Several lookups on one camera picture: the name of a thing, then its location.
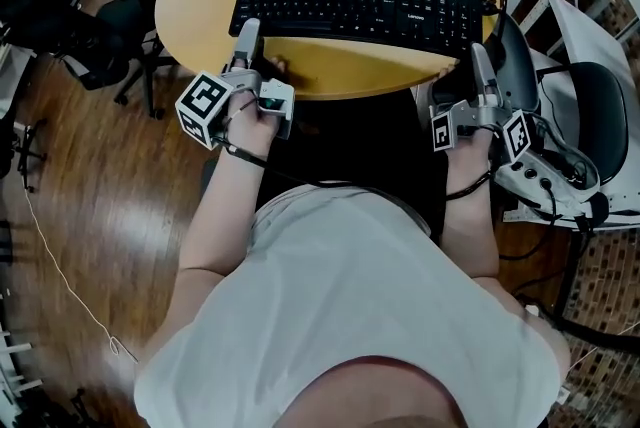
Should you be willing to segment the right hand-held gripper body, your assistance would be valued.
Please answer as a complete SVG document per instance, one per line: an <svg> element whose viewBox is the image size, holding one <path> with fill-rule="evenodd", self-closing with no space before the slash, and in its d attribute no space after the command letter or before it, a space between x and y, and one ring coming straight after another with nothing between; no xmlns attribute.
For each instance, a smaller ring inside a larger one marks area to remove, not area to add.
<svg viewBox="0 0 640 428"><path fill-rule="evenodd" d="M493 98L475 106L467 100L450 106L432 104L429 115L435 152L454 149L478 129L491 131L498 138L500 164L518 161L531 146L524 112L513 110L509 102Z"/></svg>

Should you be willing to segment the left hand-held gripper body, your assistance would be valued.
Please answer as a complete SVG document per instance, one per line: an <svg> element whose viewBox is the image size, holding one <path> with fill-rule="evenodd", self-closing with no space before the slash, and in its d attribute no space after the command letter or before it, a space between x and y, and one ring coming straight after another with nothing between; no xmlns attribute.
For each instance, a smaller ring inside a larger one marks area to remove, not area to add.
<svg viewBox="0 0 640 428"><path fill-rule="evenodd" d="M288 139L294 113L295 89L278 79L265 80L252 69L215 76L199 73L175 103L182 129L207 149L226 141L228 102L233 94L253 93L258 112L279 119L276 136Z"/></svg>

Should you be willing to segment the person's right hand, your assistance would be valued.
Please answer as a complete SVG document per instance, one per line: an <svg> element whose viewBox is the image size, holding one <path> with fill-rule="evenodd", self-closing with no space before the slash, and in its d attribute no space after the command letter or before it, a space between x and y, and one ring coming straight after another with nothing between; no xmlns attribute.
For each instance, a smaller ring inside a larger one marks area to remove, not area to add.
<svg viewBox="0 0 640 428"><path fill-rule="evenodd" d="M447 151L448 195L471 187L490 170L489 149L492 140L491 131L478 129L472 137L463 138L455 148Z"/></svg>

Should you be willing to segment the person's left hand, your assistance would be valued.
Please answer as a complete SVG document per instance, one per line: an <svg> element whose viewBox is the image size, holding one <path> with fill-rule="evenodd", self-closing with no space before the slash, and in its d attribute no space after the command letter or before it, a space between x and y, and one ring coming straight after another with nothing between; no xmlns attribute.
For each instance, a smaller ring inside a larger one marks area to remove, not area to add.
<svg viewBox="0 0 640 428"><path fill-rule="evenodd" d="M228 117L228 141L254 156L266 159L279 127L278 118L261 112L250 90L230 97Z"/></svg>

